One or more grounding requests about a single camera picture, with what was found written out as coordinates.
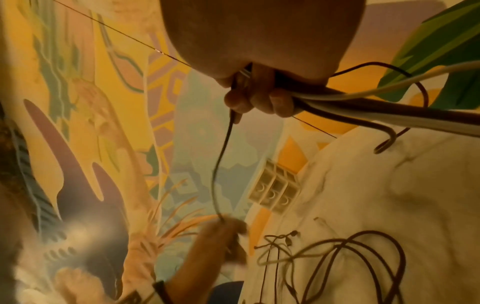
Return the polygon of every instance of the person's hand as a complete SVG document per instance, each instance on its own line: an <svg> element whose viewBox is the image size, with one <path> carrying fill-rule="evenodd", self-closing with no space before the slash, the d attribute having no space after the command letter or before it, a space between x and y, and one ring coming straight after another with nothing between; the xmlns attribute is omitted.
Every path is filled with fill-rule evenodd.
<svg viewBox="0 0 480 304"><path fill-rule="evenodd" d="M250 79L237 73L229 78L216 81L222 87L229 88L234 79L236 88L225 95L225 104L236 113L234 123L239 123L242 114L253 108L280 117L290 117L295 114L294 102L289 92L275 88L274 69L252 64Z"/></svg>
<svg viewBox="0 0 480 304"><path fill-rule="evenodd" d="M230 217L207 224L183 265L165 283L173 304L204 304L224 263L246 264L247 254L238 242L239 234L246 233L247 225Z"/></svg>

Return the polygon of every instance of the skin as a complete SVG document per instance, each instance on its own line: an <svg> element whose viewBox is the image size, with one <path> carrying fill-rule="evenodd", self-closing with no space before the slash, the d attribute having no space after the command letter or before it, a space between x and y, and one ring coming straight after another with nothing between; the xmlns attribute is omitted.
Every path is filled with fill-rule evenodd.
<svg viewBox="0 0 480 304"><path fill-rule="evenodd" d="M257 108L294 115L287 91L275 75L326 85L359 27L365 0L161 0L163 22L176 50L194 69L224 88L236 88L225 104L238 123ZM239 70L252 63L251 78ZM204 304L227 262L245 263L236 242L245 223L227 219L198 236L185 263L166 283L174 304Z"/></svg>

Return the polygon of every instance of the colorful wall mural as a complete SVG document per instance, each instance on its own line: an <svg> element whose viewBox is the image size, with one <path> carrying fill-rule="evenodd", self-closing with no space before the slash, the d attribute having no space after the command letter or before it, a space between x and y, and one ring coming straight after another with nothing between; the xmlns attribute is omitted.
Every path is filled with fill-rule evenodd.
<svg viewBox="0 0 480 304"><path fill-rule="evenodd" d="M457 2L372 1L340 69L383 61L418 74L477 59L480 2ZM154 0L0 5L0 98L35 209L19 301L111 303L169 278L198 226L215 218L210 178L229 121L226 90L165 55L179 57ZM477 108L477 74L425 81L432 106ZM369 67L329 86L355 92L399 79ZM382 97L421 104L413 87ZM299 172L354 128L298 118L325 132L257 111L233 129L216 190L222 211L250 224L250 247L270 217L246 199L264 159ZM32 256L41 266L27 266Z"/></svg>

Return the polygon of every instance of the marble surface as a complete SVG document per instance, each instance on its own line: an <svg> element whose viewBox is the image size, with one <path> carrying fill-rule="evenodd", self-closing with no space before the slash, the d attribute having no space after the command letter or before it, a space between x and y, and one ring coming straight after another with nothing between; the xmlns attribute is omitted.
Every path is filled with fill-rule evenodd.
<svg viewBox="0 0 480 304"><path fill-rule="evenodd" d="M297 252L321 239L379 230L405 250L400 286L405 303L479 303L480 139L417 129L374 155L384 139L379 132L357 128L320 151L305 169L301 197L283 216L271 218L265 234L298 230L300 237L292 238L291 247ZM359 240L397 268L398 253L390 243L377 237ZM239 303L259 302L265 268L257 266L258 255L249 262ZM276 256L273 250L271 257ZM385 295L390 279L373 256L367 258ZM318 260L295 263L300 298ZM274 277L275 266L269 266L262 303L274 303ZM286 288L279 290L280 303L295 302ZM374 302L368 269L357 256L342 251L316 303Z"/></svg>

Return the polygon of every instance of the bracelet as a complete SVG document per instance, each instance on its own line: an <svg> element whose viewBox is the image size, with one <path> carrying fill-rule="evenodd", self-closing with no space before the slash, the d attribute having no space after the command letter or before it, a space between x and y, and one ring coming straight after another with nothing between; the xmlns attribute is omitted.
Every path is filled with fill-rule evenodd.
<svg viewBox="0 0 480 304"><path fill-rule="evenodd" d="M165 304L174 304L169 294L167 293L167 290L165 289L164 281L159 281L154 283L153 288L155 289L155 291L158 293L158 295L160 296L160 298L163 300Z"/></svg>

